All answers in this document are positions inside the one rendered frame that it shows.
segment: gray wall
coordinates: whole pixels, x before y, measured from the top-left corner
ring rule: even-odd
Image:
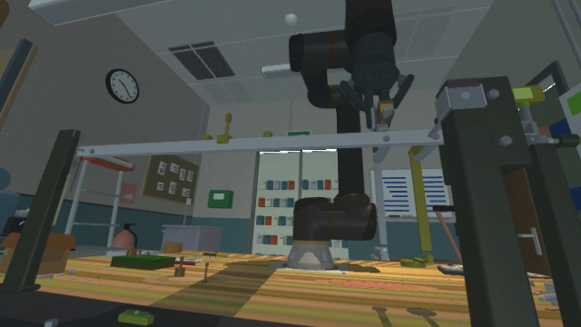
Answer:
[[[559,3],[581,44],[581,28],[571,7],[566,0]],[[579,65],[551,1],[495,1],[446,79],[508,76],[513,86],[520,86],[555,60],[569,86],[581,83]]]
[[[412,90],[396,110],[393,131],[428,129],[434,125],[437,90]],[[311,130],[312,134],[335,134],[337,116],[334,109],[314,107],[308,100],[282,101],[266,104],[243,104],[213,107],[207,134],[214,139],[223,134],[225,115],[232,114],[230,134],[234,138],[262,137],[263,131],[274,136],[287,131]],[[360,113],[361,131],[368,132],[365,114]],[[409,169],[408,147],[390,150],[382,169]],[[206,154],[200,170],[198,193],[194,202],[194,217],[250,218],[255,153]],[[441,168],[438,150],[422,162],[423,168]],[[371,195],[369,170],[373,169],[372,149],[363,149],[363,169],[366,194]],[[210,190],[233,190],[231,209],[208,208]]]
[[[53,27],[10,1],[10,15],[0,30],[0,51],[26,38],[39,46],[25,85],[0,134],[0,167],[12,175],[8,192],[35,194],[59,130],[88,134],[81,145],[129,144],[197,139],[203,100],[116,16],[105,15]],[[133,73],[140,86],[134,104],[119,104],[104,79],[114,69]],[[206,106],[202,134],[208,121]],[[185,155],[193,161],[194,155]],[[147,157],[125,157],[135,170],[124,180],[141,187]],[[198,155],[196,163],[201,162]],[[91,165],[84,188],[114,193],[117,172]],[[65,199],[74,192],[66,190]],[[87,203],[113,204],[113,198],[84,193]],[[121,207],[183,215],[184,206],[138,196]]]

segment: air vent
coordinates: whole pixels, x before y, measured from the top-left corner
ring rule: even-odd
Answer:
[[[197,80],[234,76],[214,42],[175,46],[169,50]]]

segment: clock hand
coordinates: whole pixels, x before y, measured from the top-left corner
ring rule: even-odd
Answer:
[[[119,82],[121,82],[121,84],[123,85],[123,87],[125,88],[125,92],[127,92],[127,95],[129,95],[129,90],[127,90],[127,86],[125,86],[125,83],[123,83],[121,80],[119,80]]]

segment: wooden floor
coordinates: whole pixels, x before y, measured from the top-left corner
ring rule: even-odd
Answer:
[[[197,252],[181,255],[202,258]],[[203,259],[210,264],[207,283],[203,263],[187,267],[185,277],[173,277],[173,268],[113,268],[105,256],[70,258],[65,276],[36,283],[42,285],[39,292],[304,326],[470,326],[464,277],[445,275],[437,265],[413,269],[397,262],[336,260],[349,267],[348,274],[337,274],[266,269],[285,257]],[[551,280],[531,281],[540,325],[563,326],[558,307],[538,300],[543,282]]]

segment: brown door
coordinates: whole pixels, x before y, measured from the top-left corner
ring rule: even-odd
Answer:
[[[504,175],[504,180],[517,233],[531,234],[531,228],[535,228],[537,232],[538,242],[540,244],[540,249],[538,250],[540,250],[541,255],[538,255],[534,238],[518,238],[527,272],[550,276],[551,270],[548,265],[543,236],[538,225],[537,210],[535,210],[533,195],[530,192],[526,168]]]

